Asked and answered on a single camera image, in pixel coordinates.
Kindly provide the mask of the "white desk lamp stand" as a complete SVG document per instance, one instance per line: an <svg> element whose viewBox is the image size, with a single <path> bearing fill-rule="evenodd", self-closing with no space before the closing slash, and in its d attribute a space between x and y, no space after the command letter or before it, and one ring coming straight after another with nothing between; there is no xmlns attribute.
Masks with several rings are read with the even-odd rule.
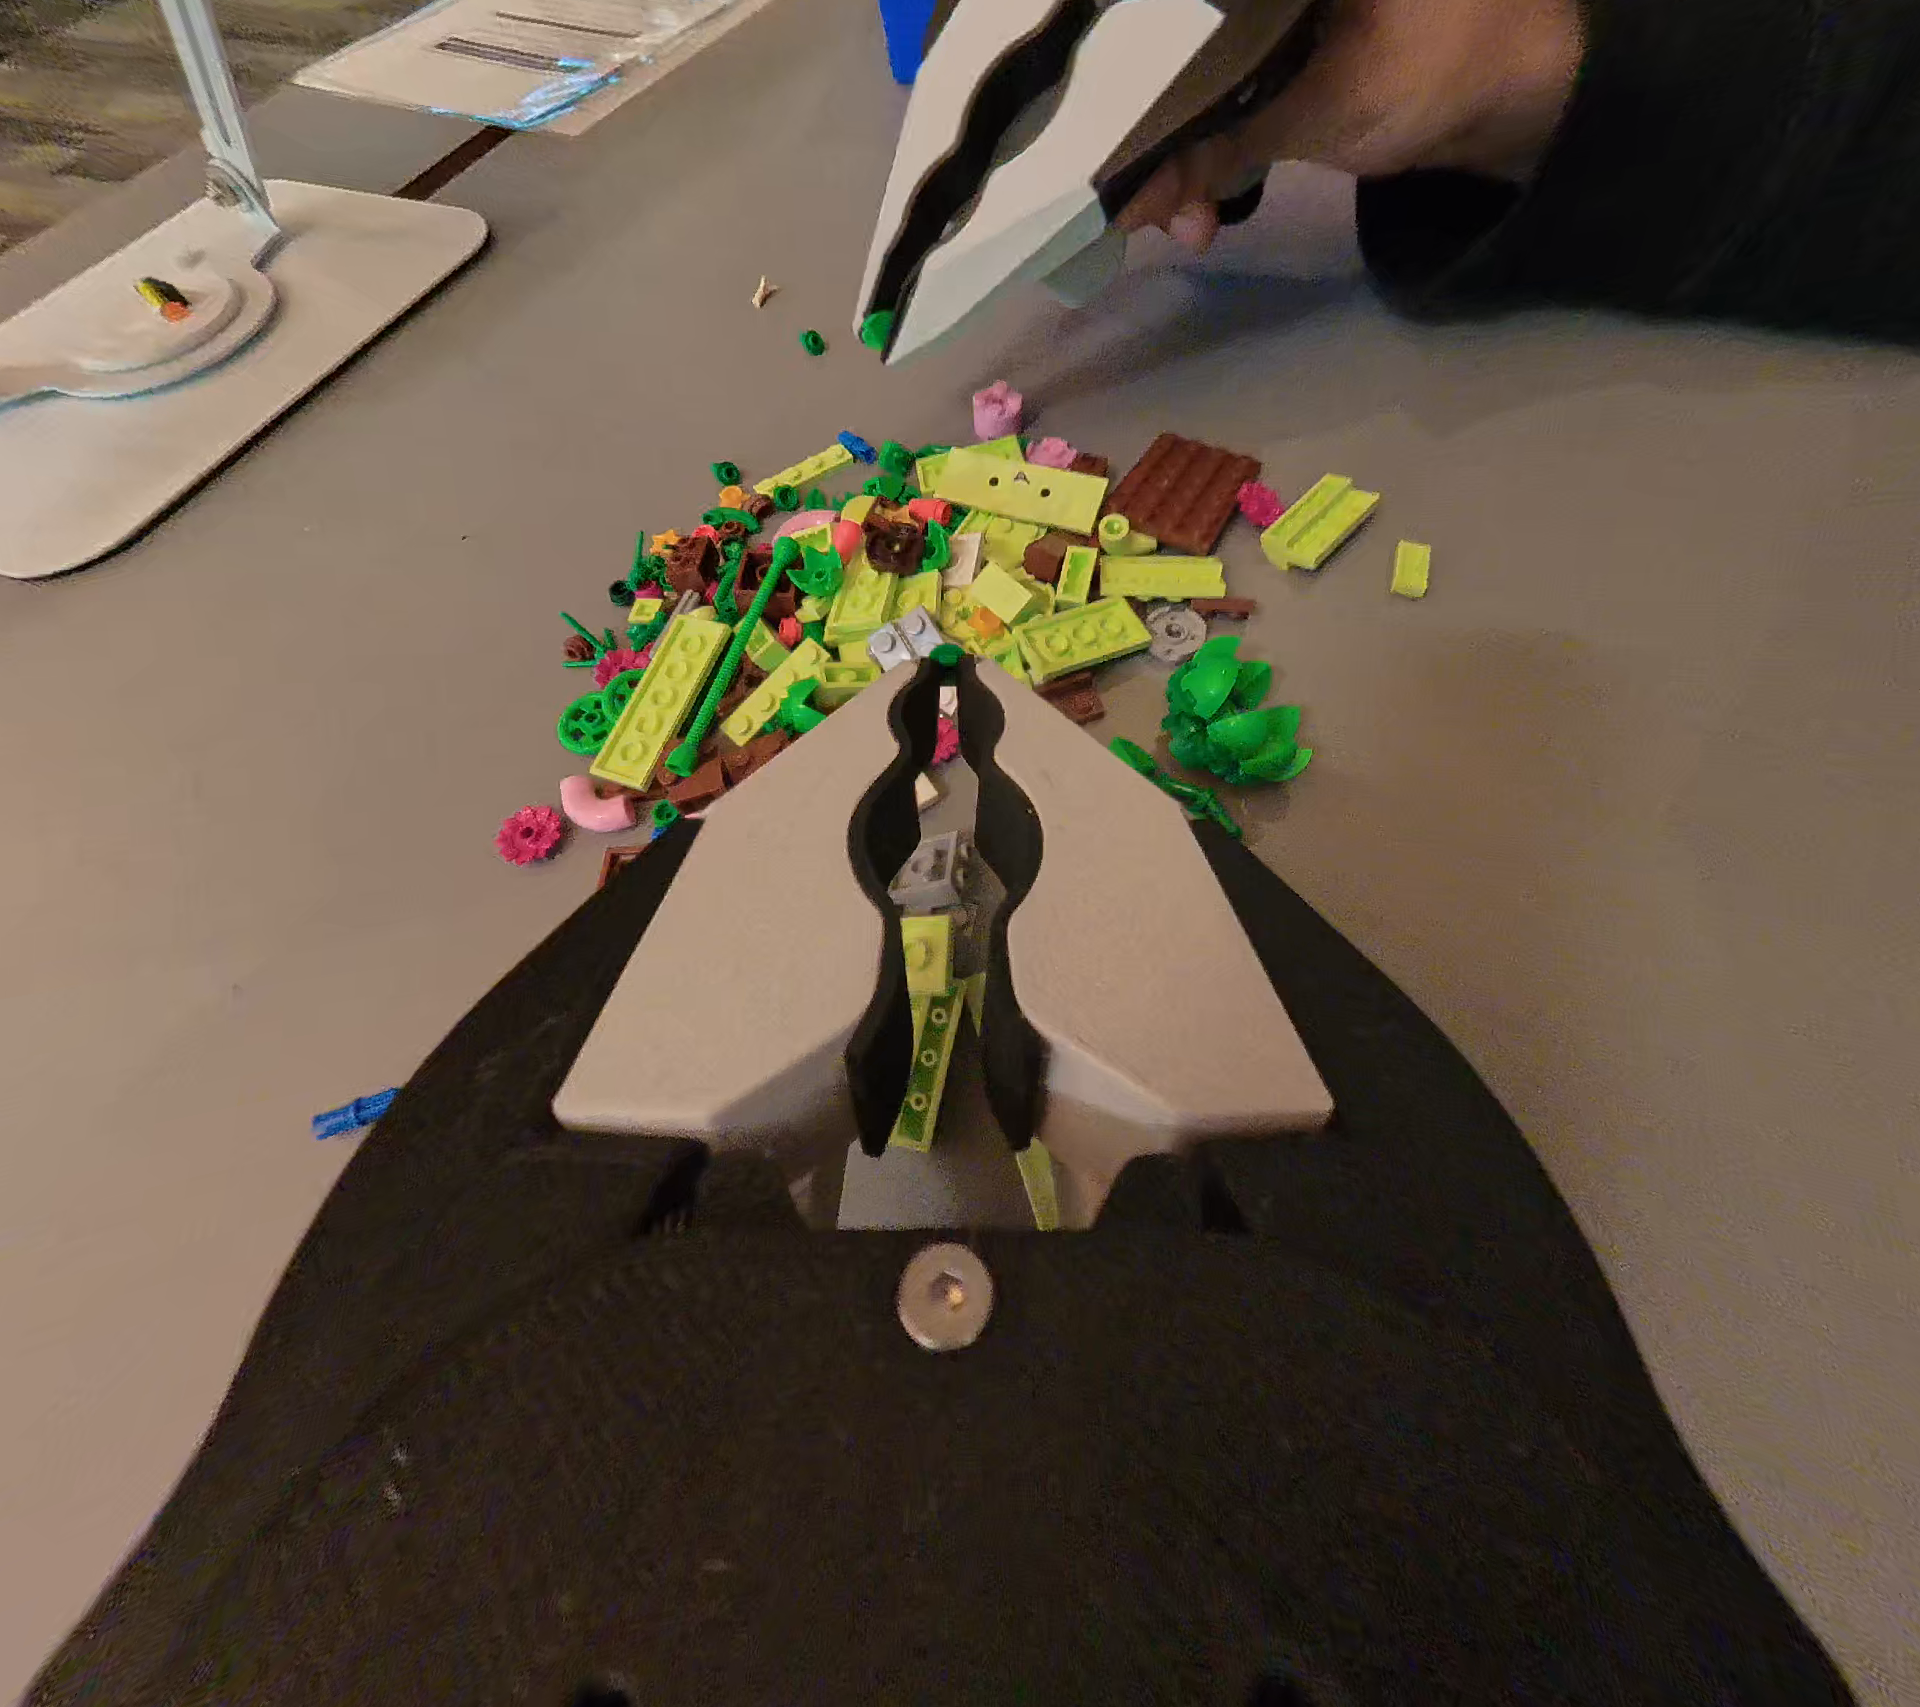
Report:
<svg viewBox="0 0 1920 1707"><path fill-rule="evenodd" d="M260 173L211 0L156 0L203 192L1 330L1 574L130 543L487 243L474 212ZM163 322L134 280L178 284Z"/></svg>

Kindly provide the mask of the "lime face print tile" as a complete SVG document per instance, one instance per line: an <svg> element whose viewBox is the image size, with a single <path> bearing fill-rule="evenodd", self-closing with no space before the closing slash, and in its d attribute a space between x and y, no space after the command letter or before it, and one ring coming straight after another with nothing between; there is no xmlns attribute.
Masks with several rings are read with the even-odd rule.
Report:
<svg viewBox="0 0 1920 1707"><path fill-rule="evenodd" d="M1097 475L994 455L978 444L917 462L917 490L957 512L1086 536L1105 514L1106 482Z"/></svg>

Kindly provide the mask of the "lime ridged toy brick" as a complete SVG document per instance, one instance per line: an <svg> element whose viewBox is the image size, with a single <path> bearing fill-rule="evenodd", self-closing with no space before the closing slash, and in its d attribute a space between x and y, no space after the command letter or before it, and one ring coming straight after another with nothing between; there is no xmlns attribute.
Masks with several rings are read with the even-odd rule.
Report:
<svg viewBox="0 0 1920 1707"><path fill-rule="evenodd" d="M1375 517L1379 493L1349 477L1322 475L1259 536L1263 558L1279 571L1316 573Z"/></svg>

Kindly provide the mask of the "person's right hand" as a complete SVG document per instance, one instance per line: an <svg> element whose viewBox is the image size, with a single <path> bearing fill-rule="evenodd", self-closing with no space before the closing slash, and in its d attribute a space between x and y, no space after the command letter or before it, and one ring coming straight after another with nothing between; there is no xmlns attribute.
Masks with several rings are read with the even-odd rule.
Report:
<svg viewBox="0 0 1920 1707"><path fill-rule="evenodd" d="M1583 54L1577 0L1329 0L1285 89L1169 159L1116 214L1191 252L1277 164L1351 179L1452 170L1524 184L1550 149Z"/></svg>

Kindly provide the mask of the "green leaf cluster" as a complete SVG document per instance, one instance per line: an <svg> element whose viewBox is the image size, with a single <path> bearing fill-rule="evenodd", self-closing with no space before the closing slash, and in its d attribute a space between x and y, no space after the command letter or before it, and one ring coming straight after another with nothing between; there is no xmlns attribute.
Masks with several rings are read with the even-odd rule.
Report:
<svg viewBox="0 0 1920 1707"><path fill-rule="evenodd" d="M1272 668L1244 659L1237 637L1211 637L1178 665L1163 690L1171 760L1228 786L1296 780L1312 760L1296 705L1266 699Z"/></svg>

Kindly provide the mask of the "laminated paper sheet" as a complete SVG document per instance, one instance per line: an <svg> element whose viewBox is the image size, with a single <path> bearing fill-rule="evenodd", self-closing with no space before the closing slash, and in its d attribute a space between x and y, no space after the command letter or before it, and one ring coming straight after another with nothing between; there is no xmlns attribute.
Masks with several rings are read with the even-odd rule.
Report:
<svg viewBox="0 0 1920 1707"><path fill-rule="evenodd" d="M772 0L433 0L294 83L509 133L580 133Z"/></svg>

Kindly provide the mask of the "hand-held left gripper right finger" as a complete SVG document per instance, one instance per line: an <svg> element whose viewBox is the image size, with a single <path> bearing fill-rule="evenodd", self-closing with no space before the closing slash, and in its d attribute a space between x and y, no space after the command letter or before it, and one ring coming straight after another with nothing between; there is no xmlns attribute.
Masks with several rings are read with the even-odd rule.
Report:
<svg viewBox="0 0 1920 1707"><path fill-rule="evenodd" d="M1038 1141L1059 1215L1095 1216L1132 1159L1309 1134L1329 1088L1209 856L1230 837L989 663L963 668L989 928L992 1115Z"/></svg>

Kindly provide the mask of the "long wide lime plate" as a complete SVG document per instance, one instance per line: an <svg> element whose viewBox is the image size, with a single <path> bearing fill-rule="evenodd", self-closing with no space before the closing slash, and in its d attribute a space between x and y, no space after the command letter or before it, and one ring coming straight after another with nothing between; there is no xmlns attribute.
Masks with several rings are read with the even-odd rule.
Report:
<svg viewBox="0 0 1920 1707"><path fill-rule="evenodd" d="M625 790L649 788L658 762L683 734L728 646L731 628L711 617L680 615L654 642L630 698L590 764L590 779Z"/></svg>

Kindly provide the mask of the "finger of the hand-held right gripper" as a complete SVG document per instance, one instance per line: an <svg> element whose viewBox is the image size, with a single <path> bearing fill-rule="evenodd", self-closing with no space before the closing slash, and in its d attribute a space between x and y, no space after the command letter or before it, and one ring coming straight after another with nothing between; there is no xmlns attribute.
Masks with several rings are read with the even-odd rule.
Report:
<svg viewBox="0 0 1920 1707"><path fill-rule="evenodd" d="M978 295L952 295L952 243L980 238L1000 148L1064 76L1086 0L956 0L919 69L899 126L854 322L889 308L884 355L911 355L954 330Z"/></svg>
<svg viewBox="0 0 1920 1707"><path fill-rule="evenodd" d="M989 183L980 238L952 243L934 260L950 265L945 289L978 295L976 304L924 350L880 355L886 365L924 354L1011 284L1077 275L1071 264L1101 249L1110 219L1099 172L1219 21L1206 0L1116 0L1079 30L1064 76L1000 148L1011 168Z"/></svg>

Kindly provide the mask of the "pile of small toy bricks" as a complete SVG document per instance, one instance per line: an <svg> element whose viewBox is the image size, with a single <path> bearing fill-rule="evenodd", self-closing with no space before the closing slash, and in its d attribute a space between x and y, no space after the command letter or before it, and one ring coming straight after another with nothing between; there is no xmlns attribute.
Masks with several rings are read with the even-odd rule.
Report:
<svg viewBox="0 0 1920 1707"><path fill-rule="evenodd" d="M1002 668L1002 665L992 655L978 655L961 646L961 650L967 653L965 665L961 665L950 676L939 674L939 670L926 663L926 655L930 653L930 650L950 641L950 637L946 637L946 628L941 624L939 617L934 617L939 609L941 604L930 595L926 595L926 598L923 598L921 602L902 602L895 595L895 598L888 604L888 611L895 613L897 617L895 622L878 624L877 620L869 620L869 630L867 630L871 657L875 663L884 665L884 672L877 674L877 677L869 681L860 690L860 694L864 694L867 687L873 687L878 677L882 677L882 674L888 674L899 665L923 666L930 674L930 749L926 753L924 762L928 760L930 751L935 747L939 722L943 716L941 690L945 687L950 687L954 690L959 745L963 749L963 668L972 663L989 663ZM1027 687L1033 694L1037 694L1040 699L1049 703L1038 692L1037 685L1016 677L1014 674L1007 676L1014 677L1016 683ZM923 768L915 777L913 793L917 790L921 771ZM976 819L976 779L974 779L974 819ZM972 823L972 850L980 860L974 845L974 823ZM895 902L895 907L899 911L899 944L900 944L900 955L904 957L904 981L913 1018L913 1064L908 1077L906 1095L904 1099L900 1099L899 1115L895 1119L895 1134L889 1134L886 1146L908 1145L908 1143L915 1146L924 1145L930 1119L939 1115L946 1064L950 1062L952 1042L957 1023L961 1021L963 1007L972 1007L978 1066L980 1066L983 1058L980 1043L985 1031L983 1008L987 999L989 959L991 959L989 928L994 917L994 909L1000 905L1003 893L1000 882L996 880L1000 885L998 902L994 904L992 913L978 922L978 928L974 928L976 966L972 970L972 975L954 975L952 974L954 955L950 950L952 939L948 935L932 937L923 931L913 931L910 924L913 920L926 918L928 911L924 907L904 907L895 900L895 880L899 872L910 865L911 856L906 856L899 863L895 878L888 882L886 887L886 893ZM980 1077L983 1077L983 1086L987 1089L983 1066L980 1066ZM882 1150L866 1150L866 1152L877 1156ZM823 1159L823 1156L827 1154L827 1150L757 1150L757 1152L764 1152L766 1156L775 1156L775 1159L794 1159L796 1165L801 1167L810 1167L814 1159Z"/></svg>

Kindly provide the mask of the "green toy stem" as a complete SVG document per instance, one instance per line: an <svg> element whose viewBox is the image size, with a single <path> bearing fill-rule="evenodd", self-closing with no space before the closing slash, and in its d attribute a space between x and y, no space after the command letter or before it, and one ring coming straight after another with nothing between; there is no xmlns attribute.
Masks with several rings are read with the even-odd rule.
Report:
<svg viewBox="0 0 1920 1707"><path fill-rule="evenodd" d="M772 549L770 563L759 580L759 587L751 598L746 613L740 617L739 624L729 639L726 652L720 657L720 665L709 677L702 699L691 714L691 720L683 729L683 736L674 749L667 755L665 768L674 780L691 779L700 760L702 744L715 722L720 703L737 676L739 665L746 653L746 642L750 641L751 628L764 617L768 598L779 589L783 576L788 573L792 563L801 554L801 545L792 536L779 536Z"/></svg>

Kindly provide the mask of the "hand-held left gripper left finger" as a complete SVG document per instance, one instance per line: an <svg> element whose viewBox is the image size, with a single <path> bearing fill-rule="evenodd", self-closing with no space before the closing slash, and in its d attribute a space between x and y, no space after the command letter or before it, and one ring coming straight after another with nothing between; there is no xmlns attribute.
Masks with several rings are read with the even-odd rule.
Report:
<svg viewBox="0 0 1920 1707"><path fill-rule="evenodd" d="M888 882L915 850L930 674L899 665L663 836L661 882L553 1099L560 1126L715 1150L882 1150L913 1064Z"/></svg>

